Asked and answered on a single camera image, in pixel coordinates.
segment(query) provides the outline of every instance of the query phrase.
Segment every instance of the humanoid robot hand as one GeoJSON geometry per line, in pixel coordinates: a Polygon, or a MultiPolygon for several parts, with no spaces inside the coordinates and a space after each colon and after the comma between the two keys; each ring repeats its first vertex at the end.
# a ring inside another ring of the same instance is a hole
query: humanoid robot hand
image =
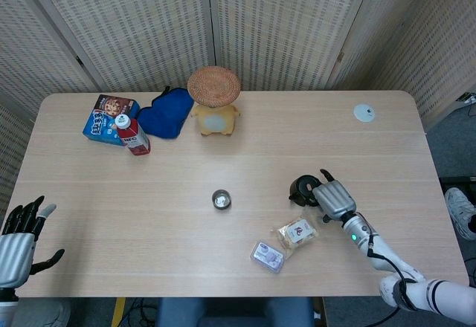
{"type": "Polygon", "coordinates": [[[13,291],[22,286],[30,275],[39,273],[55,265],[64,254],[64,249],[58,250],[46,262],[33,264],[36,241],[42,231],[46,218],[56,209],[55,204],[49,204],[38,215],[40,204],[45,199],[38,197],[26,206],[18,206],[11,211],[5,221],[0,236],[0,290],[13,291]]]}

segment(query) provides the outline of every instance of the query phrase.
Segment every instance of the woven straw hat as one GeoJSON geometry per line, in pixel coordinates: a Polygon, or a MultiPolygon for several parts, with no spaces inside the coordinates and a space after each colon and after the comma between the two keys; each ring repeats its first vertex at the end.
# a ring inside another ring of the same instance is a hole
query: woven straw hat
{"type": "Polygon", "coordinates": [[[188,79],[187,88],[198,104],[216,108],[238,98],[241,84],[229,69],[210,66],[195,71],[188,79]]]}

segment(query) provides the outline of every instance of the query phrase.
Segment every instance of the sneaker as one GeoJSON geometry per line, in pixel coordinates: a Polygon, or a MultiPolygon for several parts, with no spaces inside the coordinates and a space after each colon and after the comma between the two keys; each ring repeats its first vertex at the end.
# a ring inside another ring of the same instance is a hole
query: sneaker
{"type": "Polygon", "coordinates": [[[476,207],[468,201],[461,190],[452,187],[445,193],[446,206],[448,207],[451,220],[457,232],[467,240],[476,240],[474,220],[476,219],[476,207]]]}

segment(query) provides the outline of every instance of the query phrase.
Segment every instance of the snack box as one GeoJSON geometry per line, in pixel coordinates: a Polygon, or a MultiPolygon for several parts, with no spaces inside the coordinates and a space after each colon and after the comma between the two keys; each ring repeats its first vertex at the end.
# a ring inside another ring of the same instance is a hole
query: snack box
{"type": "Polygon", "coordinates": [[[101,94],[97,98],[91,115],[89,115],[83,135],[89,140],[123,146],[123,142],[118,136],[114,119],[119,114],[136,117],[139,109],[139,105],[133,99],[101,94]]]}

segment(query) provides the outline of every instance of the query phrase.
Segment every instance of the white bottle cap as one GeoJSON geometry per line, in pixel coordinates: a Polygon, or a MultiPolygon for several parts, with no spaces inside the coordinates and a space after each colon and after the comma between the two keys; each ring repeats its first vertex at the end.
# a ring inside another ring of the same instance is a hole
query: white bottle cap
{"type": "Polygon", "coordinates": [[[119,129],[127,129],[131,126],[131,120],[125,114],[119,114],[114,119],[114,122],[119,129]]]}

